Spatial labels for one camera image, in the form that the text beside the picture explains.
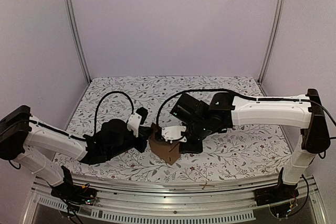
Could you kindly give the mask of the brown cardboard box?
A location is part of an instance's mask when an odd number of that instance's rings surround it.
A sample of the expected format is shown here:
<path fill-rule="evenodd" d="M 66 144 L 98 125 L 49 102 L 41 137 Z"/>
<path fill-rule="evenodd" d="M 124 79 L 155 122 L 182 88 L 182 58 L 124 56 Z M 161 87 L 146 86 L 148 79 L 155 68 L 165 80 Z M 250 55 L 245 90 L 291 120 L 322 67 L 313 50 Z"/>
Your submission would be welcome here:
<path fill-rule="evenodd" d="M 180 143 L 174 142 L 161 142 L 158 141 L 158 133 L 161 128 L 155 123 L 151 124 L 151 129 L 153 130 L 151 136 L 149 137 L 149 145 L 152 153 L 154 153 L 161 160 L 165 161 L 169 165 L 173 165 L 180 157 Z"/>

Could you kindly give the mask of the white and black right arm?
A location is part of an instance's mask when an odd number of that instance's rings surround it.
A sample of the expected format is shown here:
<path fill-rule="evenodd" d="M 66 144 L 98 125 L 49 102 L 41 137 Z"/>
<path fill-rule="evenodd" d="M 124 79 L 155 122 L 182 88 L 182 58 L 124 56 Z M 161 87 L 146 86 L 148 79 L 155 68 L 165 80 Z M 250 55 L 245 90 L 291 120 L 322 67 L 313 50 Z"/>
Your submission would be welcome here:
<path fill-rule="evenodd" d="M 202 141 L 214 134 L 243 125 L 281 125 L 300 130 L 298 144 L 280 170 L 278 182 L 254 190 L 257 206 L 273 204 L 298 196 L 297 183 L 315 156 L 326 151 L 330 135 L 327 111 L 315 89 L 296 97 L 249 97 L 234 91 L 215 90 L 209 104 L 184 93 L 171 114 L 186 126 L 184 152 L 201 152 Z"/>

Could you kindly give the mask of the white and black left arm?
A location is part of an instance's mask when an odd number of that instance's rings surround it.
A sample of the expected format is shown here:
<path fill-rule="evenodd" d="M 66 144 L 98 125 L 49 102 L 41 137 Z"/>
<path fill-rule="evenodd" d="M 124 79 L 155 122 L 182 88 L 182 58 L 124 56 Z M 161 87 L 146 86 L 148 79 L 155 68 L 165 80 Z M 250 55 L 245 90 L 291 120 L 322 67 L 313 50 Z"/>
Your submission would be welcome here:
<path fill-rule="evenodd" d="M 89 184 L 75 185 L 71 172 L 57 166 L 39 148 L 66 155 L 86 165 L 97 165 L 135 148 L 143 153 L 153 130 L 143 126 L 145 108 L 133 112 L 127 121 L 112 119 L 92 136 L 77 137 L 33 116 L 30 107 L 19 106 L 1 119 L 1 159 L 15 161 L 51 187 L 51 195 L 76 205 L 92 205 L 97 190 Z"/>

